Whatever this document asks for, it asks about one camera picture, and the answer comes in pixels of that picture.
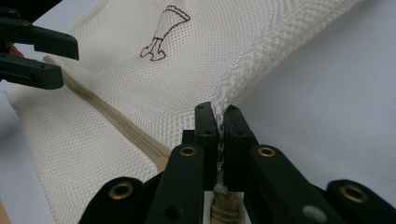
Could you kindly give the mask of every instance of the white background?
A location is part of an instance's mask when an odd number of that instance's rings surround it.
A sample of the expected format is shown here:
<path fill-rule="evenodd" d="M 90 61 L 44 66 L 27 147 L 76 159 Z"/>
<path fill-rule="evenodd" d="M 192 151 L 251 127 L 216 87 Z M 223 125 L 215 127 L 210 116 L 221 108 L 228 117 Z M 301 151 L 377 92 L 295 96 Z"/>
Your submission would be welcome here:
<path fill-rule="evenodd" d="M 63 0 L 35 23 L 64 32 L 94 0 Z M 293 52 L 240 105 L 259 142 L 309 181 L 361 182 L 396 205 L 396 1 L 366 0 Z M 20 46 L 28 58 L 44 54 Z M 0 82 L 0 200 L 14 224 L 54 223 Z"/>

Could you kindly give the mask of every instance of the white fabric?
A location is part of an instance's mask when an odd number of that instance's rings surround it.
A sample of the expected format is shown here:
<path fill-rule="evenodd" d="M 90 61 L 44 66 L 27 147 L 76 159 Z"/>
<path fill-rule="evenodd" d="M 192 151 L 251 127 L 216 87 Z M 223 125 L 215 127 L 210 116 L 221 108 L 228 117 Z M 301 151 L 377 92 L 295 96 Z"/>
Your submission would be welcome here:
<path fill-rule="evenodd" d="M 80 61 L 53 56 L 76 82 L 169 148 L 193 109 L 217 115 L 357 0 L 99 1 L 70 30 Z M 151 161 L 67 88 L 10 90 L 59 223 L 77 223 L 109 179 L 155 174 Z"/>

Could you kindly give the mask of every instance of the round hole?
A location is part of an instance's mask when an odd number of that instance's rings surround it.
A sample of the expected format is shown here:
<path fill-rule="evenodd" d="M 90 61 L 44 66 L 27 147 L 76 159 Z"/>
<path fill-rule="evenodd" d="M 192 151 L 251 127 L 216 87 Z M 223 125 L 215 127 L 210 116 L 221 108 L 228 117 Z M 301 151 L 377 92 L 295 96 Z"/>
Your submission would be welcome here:
<path fill-rule="evenodd" d="M 183 147 L 180 150 L 180 154 L 183 156 L 193 156 L 195 153 L 197 153 L 197 150 L 193 147 Z"/>
<path fill-rule="evenodd" d="M 257 152 L 264 157 L 273 157 L 276 154 L 276 152 L 269 147 L 260 147 L 257 149 Z"/>
<path fill-rule="evenodd" d="M 322 210 L 320 210 L 319 208 L 313 205 L 304 206 L 303 213 L 307 218 L 311 219 L 314 222 L 317 223 L 327 222 L 326 214 Z"/>
<path fill-rule="evenodd" d="M 366 193 L 353 185 L 344 185 L 340 188 L 340 191 L 346 198 L 355 203 L 365 203 L 369 199 Z"/>
<path fill-rule="evenodd" d="M 123 181 L 114 185 L 108 195 L 114 200 L 120 200 L 130 196 L 133 191 L 134 186 L 132 186 L 131 182 Z"/>
<path fill-rule="evenodd" d="M 178 205 L 171 205 L 165 210 L 165 216 L 170 220 L 177 220 L 181 218 L 183 209 Z"/>

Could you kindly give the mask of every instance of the drawing on fabric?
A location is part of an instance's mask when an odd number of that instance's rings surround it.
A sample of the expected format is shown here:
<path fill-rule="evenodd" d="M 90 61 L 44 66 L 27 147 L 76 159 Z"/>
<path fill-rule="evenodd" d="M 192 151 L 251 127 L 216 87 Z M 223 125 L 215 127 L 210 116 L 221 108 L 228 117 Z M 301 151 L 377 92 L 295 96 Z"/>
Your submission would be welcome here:
<path fill-rule="evenodd" d="M 152 62 L 162 60 L 166 57 L 166 53 L 161 49 L 161 44 L 166 36 L 180 24 L 189 21 L 191 18 L 182 10 L 175 6 L 168 6 L 163 12 L 158 23 L 157 31 L 151 44 L 143 48 L 140 57 L 147 58 Z"/>

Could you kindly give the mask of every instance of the black clamp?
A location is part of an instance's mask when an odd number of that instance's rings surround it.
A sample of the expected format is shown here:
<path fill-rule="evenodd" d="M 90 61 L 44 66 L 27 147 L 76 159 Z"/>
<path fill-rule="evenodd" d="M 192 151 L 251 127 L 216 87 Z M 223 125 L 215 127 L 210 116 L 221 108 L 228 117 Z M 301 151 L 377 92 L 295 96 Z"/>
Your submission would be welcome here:
<path fill-rule="evenodd" d="M 210 103 L 195 107 L 195 130 L 183 132 L 163 173 L 143 184 L 120 177 L 105 184 L 79 223 L 202 223 L 204 190 L 216 183 L 219 132 Z M 253 224 L 396 223 L 396 210 L 363 185 L 311 185 L 277 148 L 259 145 L 241 111 L 224 114 L 224 180 L 244 192 Z"/>
<path fill-rule="evenodd" d="M 21 19 L 17 9 L 0 7 L 0 81 L 46 90 L 64 85 L 60 66 L 10 56 L 7 43 L 33 45 L 36 51 L 78 60 L 78 42 L 73 36 L 33 26 Z"/>

